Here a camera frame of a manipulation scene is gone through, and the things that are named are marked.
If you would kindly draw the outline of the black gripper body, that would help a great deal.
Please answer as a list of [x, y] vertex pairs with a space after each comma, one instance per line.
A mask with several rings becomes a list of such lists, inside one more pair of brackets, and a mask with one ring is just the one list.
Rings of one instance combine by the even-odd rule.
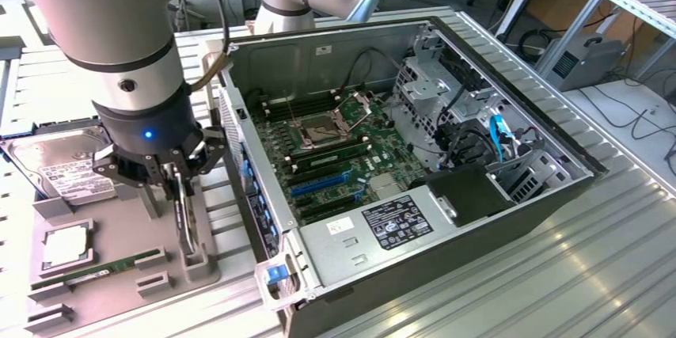
[[94, 105], [110, 139], [109, 150], [125, 157], [161, 156], [193, 151], [204, 138], [190, 107], [189, 87], [181, 85], [152, 108], [122, 111]]

